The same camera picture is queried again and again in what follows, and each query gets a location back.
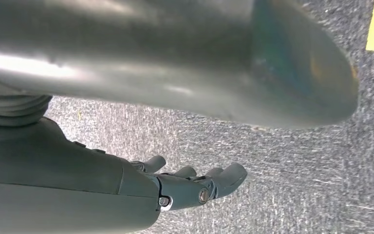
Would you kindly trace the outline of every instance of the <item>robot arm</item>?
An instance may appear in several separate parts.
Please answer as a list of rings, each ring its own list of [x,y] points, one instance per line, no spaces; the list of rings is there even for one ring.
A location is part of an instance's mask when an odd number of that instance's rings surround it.
[[[128,233],[161,211],[206,204],[234,192],[247,176],[239,164],[196,176],[184,167],[155,174],[161,156],[128,162],[70,142],[58,125],[0,127],[0,234]]]

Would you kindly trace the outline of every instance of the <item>bolt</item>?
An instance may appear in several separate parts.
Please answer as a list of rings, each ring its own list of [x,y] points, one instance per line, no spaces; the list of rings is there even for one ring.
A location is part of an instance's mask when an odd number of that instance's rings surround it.
[[[201,191],[199,193],[200,202],[201,203],[206,203],[208,201],[208,197],[209,197],[208,190],[206,188],[201,189]]]
[[[158,199],[158,204],[160,206],[168,206],[168,204],[170,203],[170,199],[166,198],[166,197],[160,197]]]

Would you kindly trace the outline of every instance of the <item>gray plastic casing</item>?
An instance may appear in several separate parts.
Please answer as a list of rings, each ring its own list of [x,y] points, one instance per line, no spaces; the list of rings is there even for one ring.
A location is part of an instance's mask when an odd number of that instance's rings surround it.
[[[158,195],[125,159],[68,141],[49,119],[0,127],[0,234],[143,230]]]

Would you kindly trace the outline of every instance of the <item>shiny metal tube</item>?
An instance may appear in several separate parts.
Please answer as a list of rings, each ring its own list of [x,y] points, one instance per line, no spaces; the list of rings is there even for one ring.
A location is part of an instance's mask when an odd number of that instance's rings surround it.
[[[298,128],[348,118],[358,87],[289,0],[0,0],[0,84]]]

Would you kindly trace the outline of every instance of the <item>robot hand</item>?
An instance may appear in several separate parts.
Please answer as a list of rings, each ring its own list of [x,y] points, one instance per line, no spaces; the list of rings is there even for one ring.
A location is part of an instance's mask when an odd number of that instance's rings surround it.
[[[246,179],[246,169],[233,163],[226,169],[213,168],[197,176],[194,168],[183,167],[175,173],[155,174],[166,164],[162,156],[147,162],[134,161],[131,165],[149,177],[159,188],[158,204],[162,211],[201,206],[208,201],[232,194]]]

